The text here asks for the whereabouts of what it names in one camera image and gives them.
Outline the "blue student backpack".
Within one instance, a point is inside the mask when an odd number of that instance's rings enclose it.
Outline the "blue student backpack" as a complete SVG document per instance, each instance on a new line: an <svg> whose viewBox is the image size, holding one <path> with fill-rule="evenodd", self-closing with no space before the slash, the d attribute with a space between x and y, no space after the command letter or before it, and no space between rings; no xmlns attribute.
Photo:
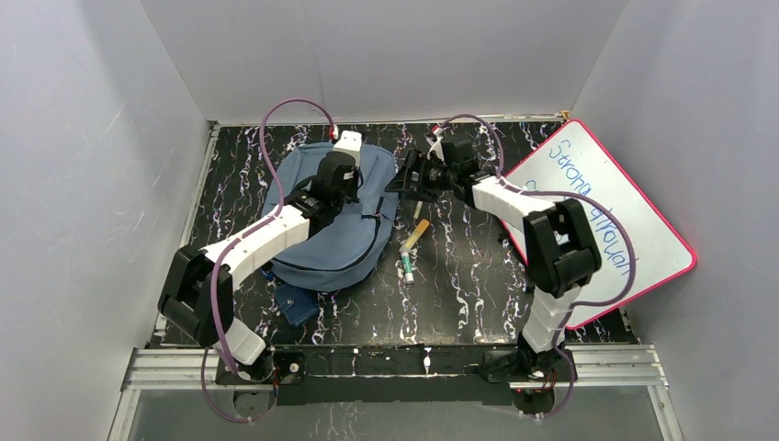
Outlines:
<svg viewBox="0 0 779 441"><path fill-rule="evenodd" d="M333 223L304 243L278 254L270 271L282 281L318 292L349 288L376 267L394 229L399 197L385 191L396 175L395 156L364 144L359 200L343 206Z"/></svg>

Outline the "green white glue stick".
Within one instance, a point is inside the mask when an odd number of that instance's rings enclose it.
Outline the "green white glue stick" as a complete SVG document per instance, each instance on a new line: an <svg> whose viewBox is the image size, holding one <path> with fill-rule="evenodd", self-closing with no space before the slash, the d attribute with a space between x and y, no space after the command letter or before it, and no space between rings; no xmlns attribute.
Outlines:
<svg viewBox="0 0 779 441"><path fill-rule="evenodd" d="M404 283L406 285L412 285L414 283L413 264L411 254L408 250L401 250L401 263Z"/></svg>

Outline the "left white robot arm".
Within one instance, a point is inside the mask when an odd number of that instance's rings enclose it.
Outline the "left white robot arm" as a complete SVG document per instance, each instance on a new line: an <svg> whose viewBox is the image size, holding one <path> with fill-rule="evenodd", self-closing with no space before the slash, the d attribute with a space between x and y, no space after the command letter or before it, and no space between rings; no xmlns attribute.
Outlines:
<svg viewBox="0 0 779 441"><path fill-rule="evenodd" d="M278 254L332 224L356 200L358 183L357 153L326 153L315 175L283 194L261 220L205 248L179 248L158 311L201 347L216 349L231 373L241 371L252 382L269 379L275 359L265 340L234 316L234 291Z"/></svg>

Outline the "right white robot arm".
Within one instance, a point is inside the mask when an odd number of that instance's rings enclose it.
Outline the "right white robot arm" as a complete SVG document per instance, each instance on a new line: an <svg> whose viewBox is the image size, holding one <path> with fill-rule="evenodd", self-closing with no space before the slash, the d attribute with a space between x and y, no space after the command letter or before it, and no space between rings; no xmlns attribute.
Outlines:
<svg viewBox="0 0 779 441"><path fill-rule="evenodd" d="M424 202L449 191L522 233L525 268L535 286L530 316L517 337L515 354L487 356L481 370L544 378L564 356L564 329L574 301L602 266L582 204L550 202L510 186L481 165L468 141L444 141L439 153L407 152L386 189Z"/></svg>

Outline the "white pen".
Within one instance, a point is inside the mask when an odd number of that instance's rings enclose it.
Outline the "white pen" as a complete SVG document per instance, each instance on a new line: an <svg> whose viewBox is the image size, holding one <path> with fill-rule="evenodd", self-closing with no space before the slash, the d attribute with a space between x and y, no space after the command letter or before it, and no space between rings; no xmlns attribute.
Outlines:
<svg viewBox="0 0 779 441"><path fill-rule="evenodd" d="M418 220L418 219L420 218L420 214L421 214L422 206L423 206L423 203L422 203L422 201L418 201L418 202L416 202L416 205L415 205L415 208L414 208L414 212L413 212L413 215L412 215L412 218L413 218L415 221L416 221L416 220Z"/></svg>

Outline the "yellow orange highlighter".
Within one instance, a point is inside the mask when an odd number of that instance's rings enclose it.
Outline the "yellow orange highlighter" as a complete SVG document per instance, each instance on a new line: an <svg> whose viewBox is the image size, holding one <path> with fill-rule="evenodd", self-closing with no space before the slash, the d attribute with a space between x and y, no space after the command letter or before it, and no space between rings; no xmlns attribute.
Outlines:
<svg viewBox="0 0 779 441"><path fill-rule="evenodd" d="M407 240L403 243L403 245L400 248L401 253L407 253L410 252L411 249L418 243L418 241L422 238L423 234L426 232L426 230L430 226L429 220L420 220L418 224L416 225L413 232L409 235Z"/></svg>

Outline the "navy snap wallet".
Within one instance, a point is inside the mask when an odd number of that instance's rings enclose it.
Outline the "navy snap wallet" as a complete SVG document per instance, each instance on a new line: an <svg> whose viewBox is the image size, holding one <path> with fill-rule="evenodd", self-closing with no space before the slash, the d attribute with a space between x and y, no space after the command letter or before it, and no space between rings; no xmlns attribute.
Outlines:
<svg viewBox="0 0 779 441"><path fill-rule="evenodd" d="M315 291L285 283L274 292L276 304L293 328L299 328L318 314L319 307Z"/></svg>

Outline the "pink framed whiteboard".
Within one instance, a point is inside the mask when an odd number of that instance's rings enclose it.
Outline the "pink framed whiteboard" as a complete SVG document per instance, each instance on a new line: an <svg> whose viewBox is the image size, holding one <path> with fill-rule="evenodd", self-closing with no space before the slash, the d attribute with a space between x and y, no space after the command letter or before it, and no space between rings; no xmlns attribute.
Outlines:
<svg viewBox="0 0 779 441"><path fill-rule="evenodd" d="M567 191L600 203L623 225L635 254L601 211L586 205L602 268L581 290L581 306L568 321L577 329L690 271L694 249L670 225L593 133L572 119L552 134L506 179L537 191Z"/></svg>

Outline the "black front rail frame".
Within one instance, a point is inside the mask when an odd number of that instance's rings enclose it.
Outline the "black front rail frame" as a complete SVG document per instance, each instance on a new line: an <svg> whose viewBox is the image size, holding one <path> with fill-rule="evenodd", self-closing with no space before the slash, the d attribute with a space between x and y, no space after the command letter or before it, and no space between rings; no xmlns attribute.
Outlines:
<svg viewBox="0 0 779 441"><path fill-rule="evenodd" d="M527 382L513 345L293 345L274 354L283 405L480 401Z"/></svg>

